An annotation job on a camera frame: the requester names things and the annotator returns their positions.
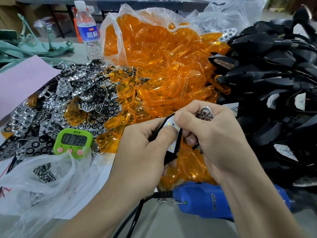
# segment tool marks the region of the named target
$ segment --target hand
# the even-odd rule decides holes
[[[148,141],[163,121],[157,118],[127,126],[119,143],[109,179],[137,200],[154,192],[163,173],[166,151],[177,137],[176,129],[164,127],[154,141]]]
[[[208,106],[215,115],[211,121],[195,117],[204,106]],[[220,185],[228,176],[243,177],[251,170],[262,170],[230,109],[194,100],[177,111],[174,120],[183,129],[188,145],[195,145],[198,138],[206,167]]]

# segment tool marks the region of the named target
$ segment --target person's right hand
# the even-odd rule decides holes
[[[195,117],[205,106],[208,106],[215,115],[211,121]],[[196,137],[198,138],[204,152],[206,167],[218,184],[221,185],[229,177],[244,177],[250,172],[262,170],[230,109],[194,100],[178,110],[174,120],[183,129],[183,136],[188,145],[195,145]]]

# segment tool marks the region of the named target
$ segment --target metal hook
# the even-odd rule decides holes
[[[157,202],[158,202],[158,203],[169,203],[169,204],[172,204],[172,205],[187,204],[187,201],[185,201],[185,202],[170,202],[170,201],[167,201],[167,200],[165,200],[165,201],[160,201],[160,200],[162,200],[162,199],[164,199],[164,198],[159,198],[159,199],[157,200]]]

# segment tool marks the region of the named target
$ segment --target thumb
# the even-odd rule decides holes
[[[174,115],[175,123],[182,129],[188,130],[197,134],[202,134],[205,132],[205,122],[204,120],[196,118],[192,113],[187,111],[177,111]]]
[[[147,145],[147,149],[156,157],[165,157],[169,146],[176,140],[178,132],[171,126],[163,127],[155,140]]]

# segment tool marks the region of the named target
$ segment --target plastic water bottle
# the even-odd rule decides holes
[[[75,1],[74,3],[78,10],[76,15],[78,31],[86,45],[88,58],[89,60],[98,59],[101,57],[102,52],[96,22],[86,10],[84,1]]]

